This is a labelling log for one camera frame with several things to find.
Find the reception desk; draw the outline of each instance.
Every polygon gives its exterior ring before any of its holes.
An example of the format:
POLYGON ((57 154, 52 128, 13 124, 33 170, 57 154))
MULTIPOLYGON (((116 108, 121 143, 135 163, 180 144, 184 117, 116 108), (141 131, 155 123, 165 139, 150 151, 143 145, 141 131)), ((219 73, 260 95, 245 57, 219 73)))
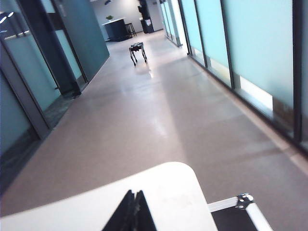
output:
POLYGON ((109 41, 119 42, 130 38, 125 27, 124 18, 118 18, 102 25, 106 29, 109 41))

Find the metal bracket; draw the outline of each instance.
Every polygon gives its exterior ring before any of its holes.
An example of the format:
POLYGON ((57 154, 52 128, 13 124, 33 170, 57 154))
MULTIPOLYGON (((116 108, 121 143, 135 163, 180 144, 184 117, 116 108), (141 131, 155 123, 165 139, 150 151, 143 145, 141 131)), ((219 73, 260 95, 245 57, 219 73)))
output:
POLYGON ((235 207, 240 210, 245 210, 247 206, 255 202, 254 197, 247 192, 237 195, 237 199, 238 201, 235 207))

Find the hallway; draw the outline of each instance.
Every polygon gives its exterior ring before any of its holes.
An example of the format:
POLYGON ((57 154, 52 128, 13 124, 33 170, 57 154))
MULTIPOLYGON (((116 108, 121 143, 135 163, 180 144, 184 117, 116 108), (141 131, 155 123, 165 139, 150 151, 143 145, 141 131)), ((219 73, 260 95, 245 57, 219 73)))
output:
POLYGON ((180 161, 208 203, 249 192, 274 230, 308 227, 295 149, 163 31, 107 45, 109 60, 4 194, 2 216, 180 161), (139 41, 148 64, 138 52, 134 67, 128 47, 139 41))

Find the potted plant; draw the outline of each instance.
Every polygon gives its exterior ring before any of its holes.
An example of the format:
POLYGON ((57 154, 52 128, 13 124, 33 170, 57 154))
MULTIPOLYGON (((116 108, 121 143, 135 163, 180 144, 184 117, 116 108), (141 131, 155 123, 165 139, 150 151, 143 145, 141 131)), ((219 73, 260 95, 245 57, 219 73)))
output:
POLYGON ((109 22, 110 22, 113 18, 114 18, 114 17, 111 16, 111 15, 109 15, 109 16, 106 17, 106 19, 108 19, 109 22))

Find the white table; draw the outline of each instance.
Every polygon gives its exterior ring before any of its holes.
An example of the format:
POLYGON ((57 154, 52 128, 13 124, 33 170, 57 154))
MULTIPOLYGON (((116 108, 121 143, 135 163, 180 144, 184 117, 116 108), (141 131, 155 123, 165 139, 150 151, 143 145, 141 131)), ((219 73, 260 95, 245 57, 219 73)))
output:
POLYGON ((158 231, 217 231, 194 171, 179 162, 6 216, 1 230, 101 231, 129 189, 143 190, 158 231))
POLYGON ((119 20, 122 20, 122 19, 125 19, 125 17, 123 17, 123 18, 118 18, 118 19, 114 19, 114 20, 111 20, 111 21, 109 21, 109 22, 107 22, 107 23, 103 23, 102 26, 104 26, 104 25, 106 25, 106 24, 109 24, 109 23, 114 23, 114 22, 119 21, 119 20))

